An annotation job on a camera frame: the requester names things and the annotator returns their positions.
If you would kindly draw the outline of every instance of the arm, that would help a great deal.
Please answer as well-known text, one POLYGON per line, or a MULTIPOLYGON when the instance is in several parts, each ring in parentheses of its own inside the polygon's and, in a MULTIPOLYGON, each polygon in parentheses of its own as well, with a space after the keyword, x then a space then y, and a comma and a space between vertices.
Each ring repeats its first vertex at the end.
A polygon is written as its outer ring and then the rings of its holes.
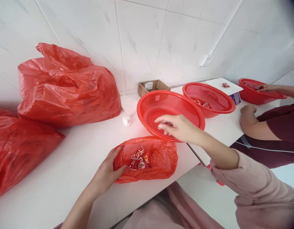
POLYGON ((74 204, 61 229, 85 229, 94 201, 105 193, 124 172, 126 166, 113 171, 113 161, 121 147, 111 150, 94 177, 74 204))
POLYGON ((240 125, 243 132, 254 139, 268 140, 268 141, 281 141, 271 131, 266 121, 259 122, 254 113, 256 108, 253 104, 248 104, 241 109, 240 125))
POLYGON ((163 115, 155 122, 162 122, 158 128, 178 140, 201 146, 206 151, 211 158, 214 177, 240 195, 236 198, 238 206, 264 203, 294 205, 294 189, 277 179, 271 170, 222 144, 184 116, 163 115))
POLYGON ((259 89, 258 91, 277 91, 277 92, 280 92, 286 96, 294 98, 294 87, 293 86, 266 84, 266 85, 263 85, 263 87, 261 89, 259 89))
POLYGON ((161 123, 158 128, 182 142, 201 146, 218 168, 229 170, 238 167, 239 156, 233 149, 197 128, 183 115, 163 115, 155 122, 172 123, 173 127, 161 123))

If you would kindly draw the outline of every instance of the small brown box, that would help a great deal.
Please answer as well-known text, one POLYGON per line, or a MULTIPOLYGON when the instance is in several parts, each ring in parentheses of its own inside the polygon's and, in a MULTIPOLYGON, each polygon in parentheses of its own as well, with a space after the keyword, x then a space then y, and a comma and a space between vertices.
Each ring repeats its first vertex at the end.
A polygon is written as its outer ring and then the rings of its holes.
POLYGON ((163 83, 160 80, 150 80, 150 81, 138 83, 138 94, 140 95, 140 97, 142 97, 144 94, 148 92, 157 91, 157 90, 170 91, 171 88, 168 87, 165 83, 163 83))

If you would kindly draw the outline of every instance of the maroon shirt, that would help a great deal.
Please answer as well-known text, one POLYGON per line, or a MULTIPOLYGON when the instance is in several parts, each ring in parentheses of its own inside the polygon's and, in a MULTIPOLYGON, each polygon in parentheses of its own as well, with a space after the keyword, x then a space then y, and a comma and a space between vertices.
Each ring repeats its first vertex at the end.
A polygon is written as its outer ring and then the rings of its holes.
MULTIPOLYGON (((259 117, 259 121, 266 121, 271 131, 282 141, 263 141, 245 135, 247 141, 254 147, 294 152, 294 104, 269 110, 259 117)), ((268 168, 294 163, 294 153, 275 152, 263 149, 247 148, 234 143, 231 148, 237 149, 268 168)))

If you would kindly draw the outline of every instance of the red plastic basket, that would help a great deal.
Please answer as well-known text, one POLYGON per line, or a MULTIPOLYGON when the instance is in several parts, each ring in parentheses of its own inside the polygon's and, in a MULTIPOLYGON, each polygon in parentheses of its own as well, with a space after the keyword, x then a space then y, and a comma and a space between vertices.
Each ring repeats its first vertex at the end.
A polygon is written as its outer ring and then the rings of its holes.
POLYGON ((240 91, 240 97, 249 102, 253 103, 256 105, 262 105, 266 104, 269 102, 272 102, 277 99, 286 99, 287 96, 275 92, 275 91, 270 91, 270 92, 259 92, 254 90, 255 87, 259 85, 264 85, 265 83, 259 82, 256 80, 251 80, 251 79, 240 79, 238 86, 242 87, 243 90, 240 91))
POLYGON ((236 109, 235 102, 223 91, 203 83, 187 83, 183 86, 183 93, 192 101, 207 102, 209 108, 194 102, 203 112, 205 118, 212 118, 219 114, 232 113, 236 109))
POLYGON ((152 91, 140 98, 137 104, 137 115, 144 127, 154 136, 162 139, 180 142, 173 136, 164 135, 158 129, 159 123, 154 120, 162 115, 184 115, 195 126, 204 130, 205 119, 201 110, 193 101, 171 91, 152 91))

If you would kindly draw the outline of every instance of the pink sweater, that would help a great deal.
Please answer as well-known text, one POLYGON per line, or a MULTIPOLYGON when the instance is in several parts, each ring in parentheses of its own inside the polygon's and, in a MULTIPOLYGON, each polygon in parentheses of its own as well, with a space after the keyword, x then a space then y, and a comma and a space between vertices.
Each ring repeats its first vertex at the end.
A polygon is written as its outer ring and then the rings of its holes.
MULTIPOLYGON (((236 152, 240 158, 237 169, 221 170, 211 162, 211 172, 238 193, 235 204, 239 227, 293 229, 294 189, 264 165, 236 152)), ((176 182, 115 227, 121 228, 223 229, 176 182)))

